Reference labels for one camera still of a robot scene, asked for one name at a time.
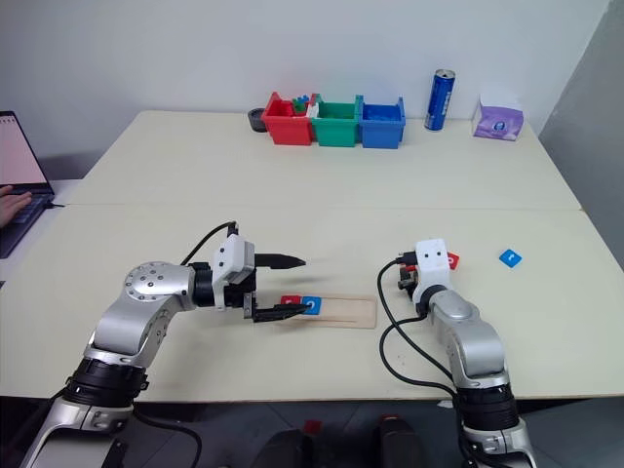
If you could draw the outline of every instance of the floor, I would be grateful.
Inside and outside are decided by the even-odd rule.
[[[520,402],[540,468],[613,468],[624,466],[624,398],[561,402]],[[6,444],[24,412],[25,399],[2,399],[2,441]],[[316,436],[321,466],[371,465],[371,435],[380,416],[406,420],[426,447],[429,468],[459,467],[453,412],[435,402],[326,402],[223,405],[139,405],[161,420],[179,420],[197,431],[204,444],[203,468],[249,467],[275,433],[322,422]],[[189,466],[194,443],[188,436],[132,420],[120,438],[130,444],[126,468]],[[6,468],[17,466],[17,461]]]

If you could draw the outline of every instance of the blue cube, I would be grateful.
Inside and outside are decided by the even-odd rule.
[[[316,295],[305,295],[301,299],[302,304],[309,305],[310,308],[303,312],[303,315],[319,315],[321,313],[321,298]]]
[[[513,268],[518,263],[520,263],[520,260],[522,260],[523,258],[519,256],[517,253],[515,253],[514,251],[512,251],[511,249],[507,249],[505,252],[503,252],[503,254],[499,257],[499,259],[500,261],[505,263],[508,267]]]

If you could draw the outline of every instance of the laptop screen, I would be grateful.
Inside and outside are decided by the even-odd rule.
[[[48,183],[37,164],[20,124],[13,115],[0,115],[0,185]]]

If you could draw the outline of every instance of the laptop keyboard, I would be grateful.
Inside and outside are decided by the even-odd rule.
[[[32,201],[18,211],[12,222],[14,222],[15,224],[24,224],[30,219],[30,216],[37,208],[46,203],[46,200],[48,198],[50,198],[50,195],[48,194],[38,195],[36,193],[33,193]]]

